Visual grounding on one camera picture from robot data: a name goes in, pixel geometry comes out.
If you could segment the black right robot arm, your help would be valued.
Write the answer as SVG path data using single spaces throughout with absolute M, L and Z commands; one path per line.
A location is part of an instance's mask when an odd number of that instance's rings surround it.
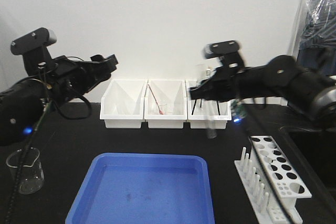
M 335 130 L 334 79 L 298 65 L 292 56 L 280 55 L 259 67 L 246 67 L 236 53 L 219 59 L 215 73 L 189 89 L 191 99 L 282 97 L 315 126 Z

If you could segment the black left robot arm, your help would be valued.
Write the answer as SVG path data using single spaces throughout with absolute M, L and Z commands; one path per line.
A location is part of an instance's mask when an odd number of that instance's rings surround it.
M 11 223 L 23 176 L 23 162 L 45 115 L 56 110 L 63 118 L 71 120 L 60 107 L 73 99 L 83 101 L 88 109 L 84 119 L 92 114 L 91 103 L 84 97 L 98 84 L 107 81 L 117 68 L 115 55 L 94 55 L 89 61 L 70 60 L 60 56 L 50 63 L 41 62 L 28 77 L 17 81 L 1 92 L 1 146 L 25 142 L 19 156 L 18 171 L 8 200 L 4 222 Z

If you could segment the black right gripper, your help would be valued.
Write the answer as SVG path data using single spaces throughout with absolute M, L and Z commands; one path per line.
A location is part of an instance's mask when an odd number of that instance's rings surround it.
M 204 80 L 200 86 L 190 87 L 189 94 L 192 100 L 227 102 L 236 98 L 229 71 L 224 67 L 216 68 L 213 75 Z

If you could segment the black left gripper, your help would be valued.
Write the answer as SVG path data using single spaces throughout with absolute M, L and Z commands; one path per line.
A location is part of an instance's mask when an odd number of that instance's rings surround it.
M 67 103 L 90 92 L 107 81 L 119 63 L 115 54 L 107 58 L 94 55 L 89 61 L 71 60 L 66 56 L 53 60 L 56 67 L 43 74 L 42 80 L 46 81 L 48 96 L 56 103 Z

